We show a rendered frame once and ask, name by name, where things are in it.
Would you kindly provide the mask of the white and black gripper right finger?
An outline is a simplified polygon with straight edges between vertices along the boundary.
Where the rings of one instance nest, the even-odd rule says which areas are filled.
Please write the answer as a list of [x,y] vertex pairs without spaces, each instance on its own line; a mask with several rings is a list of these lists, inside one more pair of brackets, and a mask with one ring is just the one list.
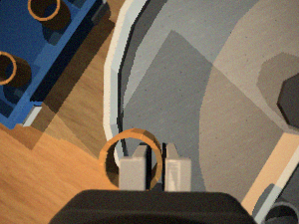
[[162,190],[191,192],[192,161],[179,157],[174,143],[162,144],[162,174]]

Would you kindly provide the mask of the blue open-top crate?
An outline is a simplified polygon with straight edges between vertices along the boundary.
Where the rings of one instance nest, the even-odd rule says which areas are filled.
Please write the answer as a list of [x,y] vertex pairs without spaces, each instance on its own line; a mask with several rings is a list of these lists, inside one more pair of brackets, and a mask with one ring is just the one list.
[[69,23],[51,30],[30,14],[28,0],[0,0],[0,52],[24,59],[31,68],[31,78],[23,87],[0,86],[0,122],[9,129],[32,123],[51,88],[110,8],[107,0],[63,1],[70,10]]

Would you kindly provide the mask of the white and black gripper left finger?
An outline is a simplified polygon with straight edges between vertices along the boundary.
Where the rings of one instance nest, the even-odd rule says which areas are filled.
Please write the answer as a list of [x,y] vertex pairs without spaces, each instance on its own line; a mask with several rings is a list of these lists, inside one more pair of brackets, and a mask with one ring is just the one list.
[[133,156],[120,159],[119,190],[150,190],[151,147],[141,142]]

